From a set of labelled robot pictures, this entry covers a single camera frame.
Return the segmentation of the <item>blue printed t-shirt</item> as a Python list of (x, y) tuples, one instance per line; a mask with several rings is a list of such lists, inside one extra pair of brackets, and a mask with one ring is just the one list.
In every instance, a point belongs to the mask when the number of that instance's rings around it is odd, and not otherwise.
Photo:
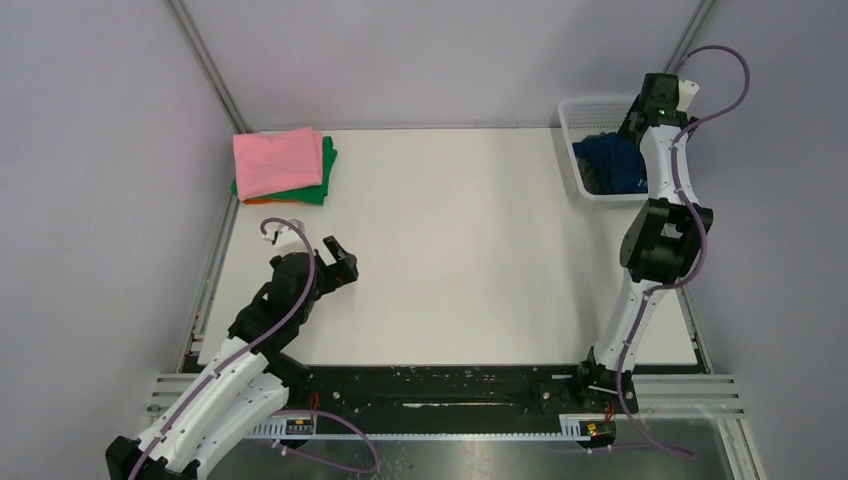
[(590, 135), (572, 144), (586, 190), (595, 195), (648, 192), (645, 162), (639, 149), (615, 133)]

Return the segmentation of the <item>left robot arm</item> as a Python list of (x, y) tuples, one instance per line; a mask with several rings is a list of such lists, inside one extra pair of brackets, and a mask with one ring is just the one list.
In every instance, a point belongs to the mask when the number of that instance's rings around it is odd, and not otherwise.
[(357, 281), (357, 258), (333, 236), (331, 254), (298, 245), (270, 261), (272, 276), (236, 315), (214, 358), (179, 398), (134, 438), (116, 437), (112, 479), (205, 479), (254, 427), (309, 401), (309, 369), (284, 353), (314, 304)]

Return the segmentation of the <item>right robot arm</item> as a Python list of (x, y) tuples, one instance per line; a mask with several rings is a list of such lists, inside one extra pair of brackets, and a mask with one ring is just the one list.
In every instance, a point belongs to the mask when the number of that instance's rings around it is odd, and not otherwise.
[(649, 319), (666, 291), (693, 270), (713, 212), (699, 206), (689, 176), (687, 109), (697, 84), (664, 73), (645, 76), (619, 129), (639, 148), (648, 197), (625, 233), (619, 253), (624, 270), (612, 316), (570, 382), (583, 410), (636, 409), (632, 372)]

